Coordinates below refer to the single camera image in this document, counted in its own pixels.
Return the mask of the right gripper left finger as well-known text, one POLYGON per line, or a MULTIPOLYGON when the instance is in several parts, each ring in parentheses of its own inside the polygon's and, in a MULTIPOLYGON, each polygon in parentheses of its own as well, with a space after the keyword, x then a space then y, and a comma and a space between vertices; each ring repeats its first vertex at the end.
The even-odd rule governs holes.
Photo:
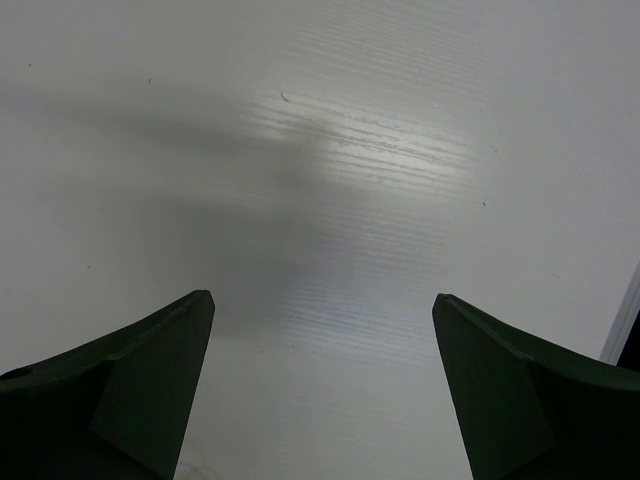
POLYGON ((195 290, 2 374, 2 478, 173 478, 214 312, 211 293, 195 290))

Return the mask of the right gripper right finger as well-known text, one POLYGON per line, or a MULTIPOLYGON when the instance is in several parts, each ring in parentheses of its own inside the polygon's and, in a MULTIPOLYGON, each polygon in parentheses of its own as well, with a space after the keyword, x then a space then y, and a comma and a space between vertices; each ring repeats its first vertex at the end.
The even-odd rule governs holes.
POLYGON ((638 373, 451 294, 432 318, 473 478, 638 478, 638 373))

